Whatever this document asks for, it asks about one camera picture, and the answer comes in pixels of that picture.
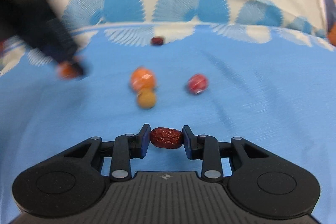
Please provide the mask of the blue patterned cloth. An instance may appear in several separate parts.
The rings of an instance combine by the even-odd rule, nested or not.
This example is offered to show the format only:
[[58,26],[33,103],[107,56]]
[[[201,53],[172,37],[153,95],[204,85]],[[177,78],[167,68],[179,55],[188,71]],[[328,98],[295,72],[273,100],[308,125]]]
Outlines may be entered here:
[[[243,3],[232,23],[229,0],[70,0],[63,25],[76,40],[87,77],[61,79],[57,63],[18,36],[1,33],[1,223],[335,223],[335,47],[322,31],[268,0]],[[163,46],[152,46],[163,36]],[[157,102],[140,108],[130,86],[138,67],[156,77]],[[187,90],[203,74],[208,88]],[[238,207],[202,161],[154,146],[130,161],[131,179],[112,183],[81,213],[42,218],[22,212],[12,186],[23,171],[94,136],[103,142],[143,125],[221,142],[242,137],[315,176],[311,215],[266,219]]]

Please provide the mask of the plastic orange mandarin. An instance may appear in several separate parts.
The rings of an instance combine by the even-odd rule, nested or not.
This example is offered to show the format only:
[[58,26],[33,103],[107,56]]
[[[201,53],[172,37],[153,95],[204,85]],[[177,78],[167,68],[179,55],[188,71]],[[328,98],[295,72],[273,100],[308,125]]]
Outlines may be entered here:
[[134,91],[154,89],[157,85],[155,74],[145,67],[138,67],[131,74],[130,86]]

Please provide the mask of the small red tomato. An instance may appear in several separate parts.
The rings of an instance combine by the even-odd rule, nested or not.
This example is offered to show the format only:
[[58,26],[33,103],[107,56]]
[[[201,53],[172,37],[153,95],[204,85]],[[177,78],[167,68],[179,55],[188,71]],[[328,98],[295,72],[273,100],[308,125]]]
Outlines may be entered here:
[[187,81],[187,90],[191,94],[200,94],[204,92],[209,86],[207,77],[203,74],[195,74]]

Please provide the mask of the unwrapped orange mandarin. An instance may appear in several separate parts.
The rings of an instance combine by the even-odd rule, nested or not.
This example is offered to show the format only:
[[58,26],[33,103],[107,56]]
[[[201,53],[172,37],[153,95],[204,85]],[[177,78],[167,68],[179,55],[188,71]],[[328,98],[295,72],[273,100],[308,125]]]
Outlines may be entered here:
[[74,79],[79,77],[78,69],[76,68],[76,62],[64,61],[57,65],[57,73],[61,79]]

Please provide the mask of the yellow brown longan fruit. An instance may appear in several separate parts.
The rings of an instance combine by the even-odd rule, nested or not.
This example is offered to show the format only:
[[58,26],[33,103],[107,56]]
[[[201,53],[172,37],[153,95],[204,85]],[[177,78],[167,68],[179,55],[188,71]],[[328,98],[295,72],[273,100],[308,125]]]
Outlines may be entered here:
[[137,104],[140,108],[151,109],[156,102],[157,97],[153,89],[144,88],[137,93]]

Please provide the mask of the dried red date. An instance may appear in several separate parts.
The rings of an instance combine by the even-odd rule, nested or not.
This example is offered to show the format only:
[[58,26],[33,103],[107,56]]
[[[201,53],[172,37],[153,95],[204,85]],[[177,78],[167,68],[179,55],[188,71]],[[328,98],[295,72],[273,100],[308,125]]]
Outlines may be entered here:
[[165,38],[163,36],[154,36],[151,38],[150,43],[152,46],[163,46]]
[[157,127],[150,132],[150,141],[158,148],[178,149],[183,145],[183,134],[173,128]]

